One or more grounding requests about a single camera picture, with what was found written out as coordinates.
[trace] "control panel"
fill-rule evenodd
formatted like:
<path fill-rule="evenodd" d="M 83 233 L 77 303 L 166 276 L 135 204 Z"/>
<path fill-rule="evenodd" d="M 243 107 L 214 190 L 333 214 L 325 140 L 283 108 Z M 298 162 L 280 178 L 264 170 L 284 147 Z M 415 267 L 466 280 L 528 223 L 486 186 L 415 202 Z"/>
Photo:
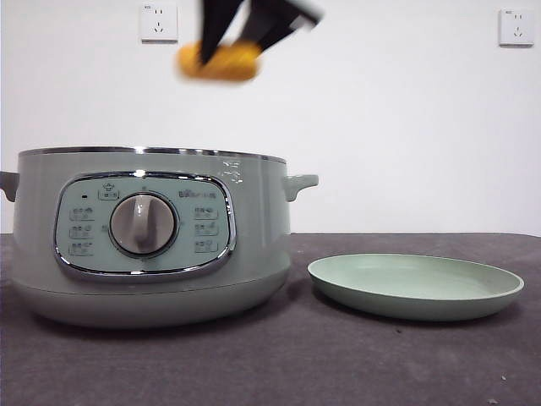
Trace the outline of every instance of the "control panel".
<path fill-rule="evenodd" d="M 68 184 L 55 250 L 82 271 L 179 272 L 222 258 L 234 238 L 231 198 L 218 179 L 138 170 Z"/>

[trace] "table surface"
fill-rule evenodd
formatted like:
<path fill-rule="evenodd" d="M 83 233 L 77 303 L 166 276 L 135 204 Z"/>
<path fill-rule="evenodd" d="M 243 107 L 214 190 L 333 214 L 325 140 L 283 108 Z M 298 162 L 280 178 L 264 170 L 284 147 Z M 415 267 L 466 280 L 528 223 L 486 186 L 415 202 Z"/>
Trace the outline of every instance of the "table surface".
<path fill-rule="evenodd" d="M 3 274 L 12 264 L 2 236 Z M 2 280 L 2 405 L 541 405 L 541 239 L 516 234 L 294 234 L 269 301 L 192 326 L 103 331 L 32 315 Z M 314 290 L 329 255 L 438 255 L 503 267 L 526 287 L 474 321 L 400 321 Z"/>

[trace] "cooker base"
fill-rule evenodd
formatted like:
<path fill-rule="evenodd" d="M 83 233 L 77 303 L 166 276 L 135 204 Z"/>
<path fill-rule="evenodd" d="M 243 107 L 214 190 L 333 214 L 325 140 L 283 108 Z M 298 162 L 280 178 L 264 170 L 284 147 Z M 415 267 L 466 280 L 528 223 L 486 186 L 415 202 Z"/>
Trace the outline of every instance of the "cooker base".
<path fill-rule="evenodd" d="M 46 318 L 99 328 L 148 328 L 208 321 L 266 301 L 286 281 L 287 269 L 249 282 L 160 294 L 69 294 L 14 281 L 26 304 Z"/>

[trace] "chrome trim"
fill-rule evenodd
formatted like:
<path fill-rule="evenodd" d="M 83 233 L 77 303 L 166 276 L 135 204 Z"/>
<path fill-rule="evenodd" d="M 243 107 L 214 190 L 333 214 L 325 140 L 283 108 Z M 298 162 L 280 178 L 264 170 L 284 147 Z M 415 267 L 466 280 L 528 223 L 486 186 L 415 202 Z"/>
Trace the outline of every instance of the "chrome trim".
<path fill-rule="evenodd" d="M 134 154 L 175 154 L 196 156 L 225 156 L 230 158 L 257 158 L 263 161 L 286 163 L 286 160 L 277 156 L 250 154 L 248 152 L 197 150 L 185 148 L 161 148 L 149 146 L 67 146 L 55 148 L 39 148 L 35 150 L 21 151 L 19 156 L 47 155 L 47 154 L 71 154 L 75 152 L 130 152 Z"/>
<path fill-rule="evenodd" d="M 189 179 L 198 180 L 203 182 L 210 182 L 215 184 L 224 195 L 227 210 L 227 222 L 229 225 L 229 239 L 226 244 L 226 248 L 218 254 L 213 260 L 199 264 L 197 266 L 189 266 L 186 268 L 169 269 L 165 271 L 126 271 L 126 272 L 110 272 L 84 268 L 82 266 L 76 266 L 69 262 L 65 258 L 57 245 L 57 225 L 58 216 L 60 214 L 60 203 L 65 190 L 71 184 L 79 182 L 81 180 L 99 179 L 99 178 L 118 178 L 118 177 L 134 177 L 134 178 L 169 178 L 169 179 Z M 221 268 L 227 260 L 229 255 L 235 250 L 237 243 L 237 228 L 235 223 L 235 212 L 232 205 L 231 193 L 227 186 L 218 178 L 209 175 L 198 175 L 192 173 L 175 173 L 175 172 L 158 172 L 158 171 L 144 171 L 141 169 L 133 171 L 119 171 L 119 172 L 103 172 L 103 173 L 85 173 L 67 182 L 60 191 L 57 202 L 57 213 L 55 216 L 55 223 L 53 228 L 53 249 L 55 252 L 55 258 L 57 263 L 62 267 L 64 271 L 71 277 L 78 279 L 84 279 L 92 282 L 105 282 L 105 283 L 158 283 L 168 282 L 171 280 L 178 280 L 181 277 L 193 276 L 194 274 L 201 276 L 207 273 L 213 272 Z"/>

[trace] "silver knob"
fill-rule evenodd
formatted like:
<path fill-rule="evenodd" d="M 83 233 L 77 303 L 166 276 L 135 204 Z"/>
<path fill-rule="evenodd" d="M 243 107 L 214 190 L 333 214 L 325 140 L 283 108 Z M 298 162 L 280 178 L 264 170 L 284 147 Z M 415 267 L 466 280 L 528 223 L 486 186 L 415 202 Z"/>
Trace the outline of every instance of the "silver knob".
<path fill-rule="evenodd" d="M 116 243 L 136 255 L 161 250 L 175 231 L 171 207 L 154 195 L 134 195 L 122 201 L 111 216 L 111 235 Z"/>

